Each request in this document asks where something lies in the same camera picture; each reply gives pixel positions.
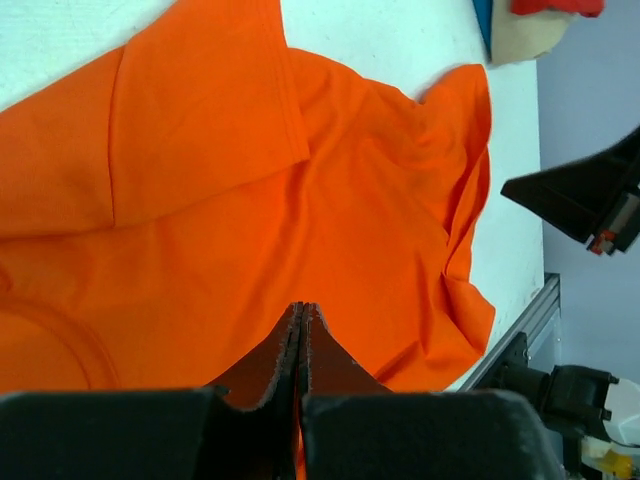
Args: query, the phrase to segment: white table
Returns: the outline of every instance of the white table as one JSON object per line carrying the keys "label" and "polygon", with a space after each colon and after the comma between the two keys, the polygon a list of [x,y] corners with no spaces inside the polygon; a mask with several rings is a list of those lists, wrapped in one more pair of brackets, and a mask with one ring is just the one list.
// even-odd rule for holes
{"label": "white table", "polygon": [[[0,110],[124,43],[171,3],[0,0]],[[281,4],[289,45],[340,61],[413,98],[449,68],[485,62],[471,0]],[[476,231],[471,277],[497,309],[494,345],[541,288],[543,262],[541,222],[499,195],[506,179],[540,167],[536,64],[489,68],[489,80],[493,186]]]}

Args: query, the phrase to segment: robotic arm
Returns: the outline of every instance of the robotic arm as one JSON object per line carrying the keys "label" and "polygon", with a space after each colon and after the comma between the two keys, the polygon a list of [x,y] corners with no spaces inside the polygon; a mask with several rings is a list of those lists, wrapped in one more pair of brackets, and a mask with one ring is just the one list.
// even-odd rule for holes
{"label": "robotic arm", "polygon": [[551,373],[505,363],[494,384],[519,393],[547,428],[582,441],[582,460],[618,478],[640,475],[640,385],[591,368],[556,366]]}

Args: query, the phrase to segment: orange t-shirt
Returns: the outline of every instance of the orange t-shirt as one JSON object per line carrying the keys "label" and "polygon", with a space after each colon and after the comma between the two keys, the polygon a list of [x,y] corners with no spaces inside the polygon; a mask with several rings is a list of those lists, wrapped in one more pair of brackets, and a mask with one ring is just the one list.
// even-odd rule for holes
{"label": "orange t-shirt", "polygon": [[277,0],[178,0],[0,114],[0,391],[201,385],[292,301],[396,390],[484,352],[481,66],[416,103],[286,46]]}

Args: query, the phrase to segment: black plastic part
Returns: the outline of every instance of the black plastic part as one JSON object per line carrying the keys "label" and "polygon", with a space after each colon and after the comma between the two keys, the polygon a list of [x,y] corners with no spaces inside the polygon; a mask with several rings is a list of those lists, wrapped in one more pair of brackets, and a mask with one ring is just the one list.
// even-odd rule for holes
{"label": "black plastic part", "polygon": [[290,305],[267,338],[210,383],[228,393],[212,404],[194,478],[295,479],[303,309]]}
{"label": "black plastic part", "polygon": [[212,397],[211,389],[0,397],[0,478],[192,478]]}
{"label": "black plastic part", "polygon": [[502,368],[504,368],[505,365],[519,365],[526,367],[529,363],[527,351],[527,334],[524,332],[518,332],[473,388],[475,390],[503,388],[502,381],[500,379],[500,372]]}
{"label": "black plastic part", "polygon": [[544,423],[565,437],[589,435],[610,441],[604,420],[609,385],[617,379],[608,372],[563,365],[551,373],[550,385],[540,416]]}
{"label": "black plastic part", "polygon": [[492,386],[523,395],[547,428],[566,438],[589,435],[610,441],[604,421],[609,385],[617,379],[608,372],[574,365],[556,366],[551,374],[505,363]]}
{"label": "black plastic part", "polygon": [[4,397],[0,478],[293,480],[300,426],[309,480],[562,478],[525,399],[392,394],[301,303],[200,389]]}
{"label": "black plastic part", "polygon": [[515,364],[504,365],[498,372],[500,388],[517,392],[541,411],[551,376],[548,373]]}
{"label": "black plastic part", "polygon": [[[639,182],[640,127],[596,155],[509,180],[502,195],[585,243],[607,229],[607,219]],[[640,210],[619,233],[614,247],[625,251],[640,233]]]}

